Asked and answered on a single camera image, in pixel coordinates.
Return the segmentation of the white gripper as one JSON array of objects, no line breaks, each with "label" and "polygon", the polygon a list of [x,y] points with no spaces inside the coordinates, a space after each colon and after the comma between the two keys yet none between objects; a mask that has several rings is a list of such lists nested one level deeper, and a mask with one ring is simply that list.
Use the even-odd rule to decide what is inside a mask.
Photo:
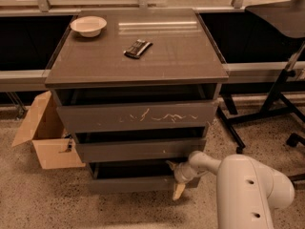
[{"label": "white gripper", "polygon": [[176,163],[167,160],[166,163],[174,173],[177,183],[173,186],[173,200],[178,200],[182,196],[186,184],[197,177],[198,170],[189,161]]}]

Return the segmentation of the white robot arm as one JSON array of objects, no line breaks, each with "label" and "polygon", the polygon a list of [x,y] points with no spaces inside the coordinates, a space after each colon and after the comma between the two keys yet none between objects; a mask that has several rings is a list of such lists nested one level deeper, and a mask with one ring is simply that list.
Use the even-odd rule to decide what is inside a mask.
[{"label": "white robot arm", "polygon": [[283,173],[244,155],[219,160],[199,151],[185,162],[170,162],[173,199],[186,184],[207,173],[216,176],[218,229],[274,229],[273,211],[289,207],[295,188]]}]

